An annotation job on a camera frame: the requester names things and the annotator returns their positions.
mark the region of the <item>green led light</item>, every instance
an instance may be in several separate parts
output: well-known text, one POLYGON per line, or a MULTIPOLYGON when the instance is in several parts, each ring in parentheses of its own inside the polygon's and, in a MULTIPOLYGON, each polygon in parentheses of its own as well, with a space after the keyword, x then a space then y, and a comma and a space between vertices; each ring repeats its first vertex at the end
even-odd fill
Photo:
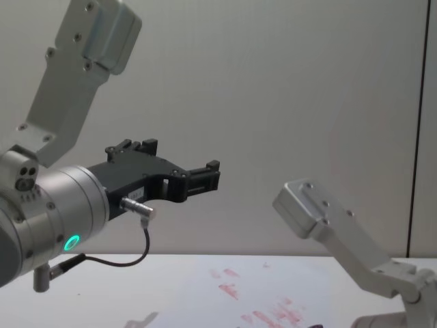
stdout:
POLYGON ((76 247, 77 244, 79 244, 80 239, 81 237, 78 234, 71 236, 64 246, 64 251, 71 251, 73 248, 76 247))

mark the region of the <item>table surface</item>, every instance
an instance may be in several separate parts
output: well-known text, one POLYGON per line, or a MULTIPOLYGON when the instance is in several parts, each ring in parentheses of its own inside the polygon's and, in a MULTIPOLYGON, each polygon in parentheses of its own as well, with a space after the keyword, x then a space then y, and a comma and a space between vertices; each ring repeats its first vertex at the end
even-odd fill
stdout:
MULTIPOLYGON (((99 257, 127 262, 138 256, 99 257)), ((66 258, 60 256, 53 262, 66 258)), ((435 259, 399 260, 437 271, 435 259)), ((282 297, 284 306, 299 307, 301 312, 305 307, 328 312, 331 320, 325 328, 350 327, 359 316, 403 310, 399 297, 384 299, 360 290, 333 258, 150 255, 137 266, 124 269, 84 262, 53 281, 44 294, 33 291, 32 274, 28 273, 0 290, 0 325, 204 328, 203 313, 211 318, 209 327, 306 328, 285 319, 277 319, 273 325, 268 321, 274 317, 257 321, 256 314, 263 311, 273 316, 272 308, 266 307, 269 295, 282 297), (184 311, 184 318, 180 324, 176 318, 174 325, 169 324, 171 316, 180 315, 178 309, 184 311), (239 321, 230 318, 237 312, 239 321)))

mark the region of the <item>robotic arm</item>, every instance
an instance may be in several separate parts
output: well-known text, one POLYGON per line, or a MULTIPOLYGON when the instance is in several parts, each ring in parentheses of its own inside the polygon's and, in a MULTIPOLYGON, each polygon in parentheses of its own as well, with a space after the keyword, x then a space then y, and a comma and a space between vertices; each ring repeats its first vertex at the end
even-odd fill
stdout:
POLYGON ((146 229, 155 212, 145 201, 217 189, 218 161, 184 170, 156 156, 154 139, 108 147, 107 161, 88 169, 38 174, 76 143, 98 87, 124 70, 140 29, 120 0, 71 0, 29 115, 0 149, 0 287, 35 269, 35 290, 44 292, 63 273, 47 262, 109 220, 131 210, 146 229))
POLYGON ((401 295, 405 312, 362 317, 353 327, 437 327, 435 272, 390 259, 320 184, 288 182, 273 207, 300 238, 323 244, 360 288, 387 298, 401 295))

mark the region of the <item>black cable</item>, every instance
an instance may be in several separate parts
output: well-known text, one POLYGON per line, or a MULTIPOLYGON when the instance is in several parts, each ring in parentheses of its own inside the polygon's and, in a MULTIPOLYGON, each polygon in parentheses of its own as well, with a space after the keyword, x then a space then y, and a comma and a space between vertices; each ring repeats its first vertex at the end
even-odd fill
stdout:
POLYGON ((65 272, 67 272, 70 269, 73 269, 75 266, 79 265, 85 260, 94 261, 101 264, 109 265, 111 267, 119 267, 119 268, 132 267, 136 264, 139 264, 149 254, 149 249, 150 249, 150 236, 147 229, 144 229, 144 236, 145 236, 145 249, 143 255, 141 255, 141 257, 135 261, 128 262, 128 263, 114 263, 114 262, 102 260, 101 258, 87 256, 84 253, 81 253, 73 258, 70 258, 66 261, 59 263, 57 266, 54 266, 51 271, 51 280, 59 277, 60 275, 63 275, 65 272))
POLYGON ((89 261, 94 261, 94 262, 98 262, 101 264, 109 265, 111 267, 119 267, 119 268, 131 267, 133 265, 140 263, 149 254, 150 236, 149 236, 149 232, 147 229, 144 229, 144 236, 145 236, 145 249, 144 249, 143 255, 141 255, 141 257, 135 261, 128 262, 128 263, 115 263, 115 262, 102 260, 101 258, 95 258, 92 256, 85 256, 85 259, 89 260, 89 261))

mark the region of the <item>white wall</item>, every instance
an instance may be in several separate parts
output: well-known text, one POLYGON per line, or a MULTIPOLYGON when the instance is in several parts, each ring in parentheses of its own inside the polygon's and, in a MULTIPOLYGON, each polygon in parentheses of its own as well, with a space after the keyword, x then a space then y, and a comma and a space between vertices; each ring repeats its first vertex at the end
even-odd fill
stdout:
POLYGON ((412 220, 411 256, 437 256, 437 3, 433 0, 431 4, 412 220))
MULTIPOLYGON (((283 182, 311 176, 405 254, 426 0, 127 3, 143 19, 128 67, 57 166, 151 137, 182 167, 220 160, 218 192, 151 203, 154 252, 318 254, 270 205, 283 182)), ((67 5, 2 3, 0 137, 24 119, 67 5)), ((137 221, 112 221, 84 249, 141 251, 137 221)))

